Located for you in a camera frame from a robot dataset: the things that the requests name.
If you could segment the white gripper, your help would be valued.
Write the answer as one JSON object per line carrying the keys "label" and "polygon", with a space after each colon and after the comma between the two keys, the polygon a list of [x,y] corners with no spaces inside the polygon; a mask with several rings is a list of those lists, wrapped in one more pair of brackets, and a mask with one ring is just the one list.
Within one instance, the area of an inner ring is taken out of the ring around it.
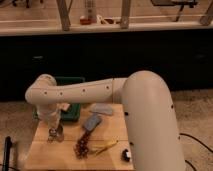
{"label": "white gripper", "polygon": [[57,129],[61,119],[61,112],[68,111],[69,103],[56,103],[48,105],[37,105],[38,118],[44,121],[49,128]]}

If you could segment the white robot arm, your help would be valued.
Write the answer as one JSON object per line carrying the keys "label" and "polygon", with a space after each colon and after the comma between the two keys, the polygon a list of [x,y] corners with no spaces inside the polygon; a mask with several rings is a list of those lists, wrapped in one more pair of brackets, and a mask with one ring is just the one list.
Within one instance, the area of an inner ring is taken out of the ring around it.
{"label": "white robot arm", "polygon": [[42,117],[58,112],[58,103],[120,103],[126,114],[128,138],[136,171],[185,171],[178,124],[170,90],[151,71],[59,86],[42,74],[25,92]]}

